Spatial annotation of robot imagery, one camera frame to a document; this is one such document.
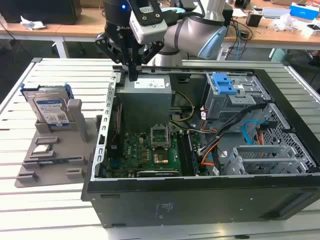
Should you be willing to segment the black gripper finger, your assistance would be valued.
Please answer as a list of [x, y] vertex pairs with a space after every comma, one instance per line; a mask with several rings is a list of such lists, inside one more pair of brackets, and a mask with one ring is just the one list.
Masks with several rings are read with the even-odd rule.
[[136, 81], [141, 65], [146, 65], [164, 47], [163, 41], [135, 43], [133, 48], [133, 80]]
[[99, 34], [95, 40], [96, 46], [105, 53], [113, 62], [123, 65], [128, 72], [130, 81], [134, 81], [134, 64], [129, 45], [126, 43], [123, 32], [115, 33], [112, 37], [107, 32]]

